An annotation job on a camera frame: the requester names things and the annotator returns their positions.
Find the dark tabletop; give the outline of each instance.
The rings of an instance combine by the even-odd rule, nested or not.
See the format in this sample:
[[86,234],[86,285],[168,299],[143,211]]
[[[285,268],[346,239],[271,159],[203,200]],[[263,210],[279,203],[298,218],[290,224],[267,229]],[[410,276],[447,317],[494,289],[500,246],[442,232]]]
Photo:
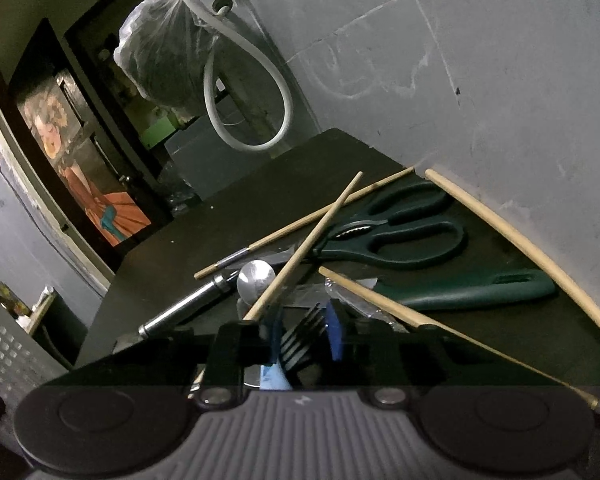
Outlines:
[[[329,130],[272,160],[175,219],[126,256],[76,364],[109,354],[119,335],[135,332],[190,293],[201,283],[193,278],[197,270],[335,200],[357,171],[365,172],[362,187],[400,169],[396,162],[338,130]],[[392,186],[406,179],[418,177],[412,174]],[[362,199],[344,208],[340,216],[350,215],[364,203]],[[354,279],[381,276],[400,286],[422,285],[472,270],[535,268],[464,206],[454,202],[446,214],[464,224],[469,240],[466,249],[447,263],[412,271],[373,269],[351,262],[333,262],[328,267]],[[310,229],[280,240],[277,247],[306,236]],[[321,277],[314,266],[303,265],[293,279],[318,283]],[[216,304],[190,325],[196,333],[214,333],[222,323],[237,319],[235,301],[232,296]],[[430,315],[565,381],[600,386],[600,331],[563,292],[534,303]]]

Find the gray perforated basket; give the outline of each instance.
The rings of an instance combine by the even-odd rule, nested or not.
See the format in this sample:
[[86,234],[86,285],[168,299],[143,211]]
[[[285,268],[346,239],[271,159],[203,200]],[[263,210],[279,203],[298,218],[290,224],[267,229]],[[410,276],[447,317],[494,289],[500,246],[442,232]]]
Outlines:
[[0,443],[21,454],[13,434],[13,413],[35,387],[66,370],[18,325],[0,304],[0,396],[7,405],[0,418]]

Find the metal bolt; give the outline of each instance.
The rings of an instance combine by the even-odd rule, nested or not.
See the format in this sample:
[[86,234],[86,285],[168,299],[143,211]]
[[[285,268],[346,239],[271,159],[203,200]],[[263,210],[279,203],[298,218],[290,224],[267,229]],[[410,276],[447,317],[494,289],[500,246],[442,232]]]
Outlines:
[[208,388],[200,394],[200,400],[207,406],[220,406],[231,400],[231,392],[226,388]]
[[385,406],[400,404],[407,399],[407,394],[400,388],[380,388],[374,395],[376,400]]

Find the door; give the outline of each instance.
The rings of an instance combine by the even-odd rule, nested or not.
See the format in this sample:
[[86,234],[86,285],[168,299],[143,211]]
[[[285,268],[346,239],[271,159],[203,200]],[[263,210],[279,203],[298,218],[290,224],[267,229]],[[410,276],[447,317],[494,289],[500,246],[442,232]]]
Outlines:
[[47,20],[29,41],[9,94],[34,139],[18,139],[21,148],[32,165],[44,160],[52,168],[37,173],[80,234],[88,241],[100,239],[91,245],[103,260],[117,267],[106,246],[123,256],[171,220],[163,200],[128,161],[80,89]]

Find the hose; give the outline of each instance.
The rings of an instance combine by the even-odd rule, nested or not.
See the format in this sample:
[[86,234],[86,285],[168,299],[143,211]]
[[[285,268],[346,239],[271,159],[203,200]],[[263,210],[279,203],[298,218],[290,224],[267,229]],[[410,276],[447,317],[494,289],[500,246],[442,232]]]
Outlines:
[[205,70],[203,73],[203,89],[205,93],[205,105],[206,111],[209,114],[209,119],[211,120],[211,124],[213,128],[218,133],[218,136],[224,140],[229,146],[231,146],[234,150],[239,150],[241,152],[264,152],[285,137],[285,135],[289,131],[289,127],[291,126],[291,120],[293,117],[293,99],[291,97],[291,91],[289,90],[289,86],[286,84],[286,81],[277,67],[271,62],[271,60],[263,54],[254,44],[250,43],[246,38],[242,37],[240,34],[235,32],[232,28],[229,28],[225,25],[221,18],[228,12],[227,7],[223,7],[220,9],[218,16],[211,13],[201,0],[182,0],[187,7],[193,12],[197,17],[199,17],[203,22],[205,22],[210,27],[214,28],[220,34],[233,41],[236,45],[238,45],[245,52],[250,54],[257,62],[259,62],[267,72],[269,72],[270,76],[278,85],[278,89],[282,95],[282,102],[285,109],[285,115],[282,120],[282,126],[276,133],[276,135],[264,142],[263,144],[245,144],[240,142],[240,140],[233,137],[229,131],[222,124],[222,119],[218,115],[218,110],[216,109],[216,102],[214,100],[215,93],[215,81],[214,81],[214,54],[215,49],[212,48],[209,53],[208,59],[206,60]]

